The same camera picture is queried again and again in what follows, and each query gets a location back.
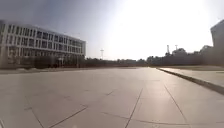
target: multi-story building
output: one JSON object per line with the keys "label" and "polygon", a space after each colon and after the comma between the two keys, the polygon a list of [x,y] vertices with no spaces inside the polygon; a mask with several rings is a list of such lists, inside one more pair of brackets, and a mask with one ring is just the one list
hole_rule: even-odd
{"label": "multi-story building", "polygon": [[39,27],[0,20],[0,68],[23,65],[26,58],[54,58],[51,64],[85,57],[86,42]]}
{"label": "multi-story building", "polygon": [[224,20],[211,28],[214,54],[218,64],[224,64]]}

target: light pole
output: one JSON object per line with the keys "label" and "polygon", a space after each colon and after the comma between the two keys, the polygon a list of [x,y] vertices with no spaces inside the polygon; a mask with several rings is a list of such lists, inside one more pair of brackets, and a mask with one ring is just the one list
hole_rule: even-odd
{"label": "light pole", "polygon": [[101,49],[100,51],[101,51],[101,59],[103,60],[103,52],[104,52],[104,50]]}

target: tree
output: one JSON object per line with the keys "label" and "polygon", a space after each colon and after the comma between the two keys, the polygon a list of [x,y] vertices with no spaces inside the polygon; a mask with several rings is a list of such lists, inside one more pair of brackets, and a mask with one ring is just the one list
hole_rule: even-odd
{"label": "tree", "polygon": [[179,56],[179,55],[182,56],[182,55],[186,55],[187,52],[183,48],[178,48],[178,49],[174,50],[172,54],[177,55],[177,56]]}

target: white building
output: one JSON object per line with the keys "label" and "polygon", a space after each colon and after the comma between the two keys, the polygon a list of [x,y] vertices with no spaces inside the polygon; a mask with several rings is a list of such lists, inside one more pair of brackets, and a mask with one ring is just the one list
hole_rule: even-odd
{"label": "white building", "polygon": [[86,42],[35,26],[0,20],[0,68],[22,65],[23,58],[84,58]]}

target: ground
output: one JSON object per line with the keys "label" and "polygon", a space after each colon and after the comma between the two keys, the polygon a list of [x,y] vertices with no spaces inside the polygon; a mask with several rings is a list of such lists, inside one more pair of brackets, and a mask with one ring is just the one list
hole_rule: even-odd
{"label": "ground", "polygon": [[0,75],[5,128],[223,128],[224,96],[154,68]]}

